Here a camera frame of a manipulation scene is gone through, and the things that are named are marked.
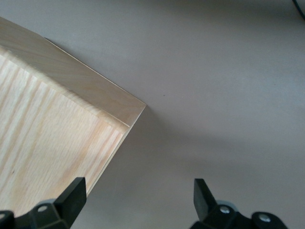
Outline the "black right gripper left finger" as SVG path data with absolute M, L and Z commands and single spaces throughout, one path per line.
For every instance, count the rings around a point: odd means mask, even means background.
M 10 210 L 0 212 L 2 229 L 69 229 L 86 203 L 86 180 L 75 178 L 53 201 L 43 201 L 26 214 L 15 217 Z

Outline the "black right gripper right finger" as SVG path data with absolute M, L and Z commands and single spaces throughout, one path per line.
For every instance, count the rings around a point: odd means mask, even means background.
M 219 204 L 202 178 L 194 180 L 193 203 L 199 220 L 193 229 L 286 229 L 283 221 L 268 212 L 255 212 L 250 218 L 228 204 Z

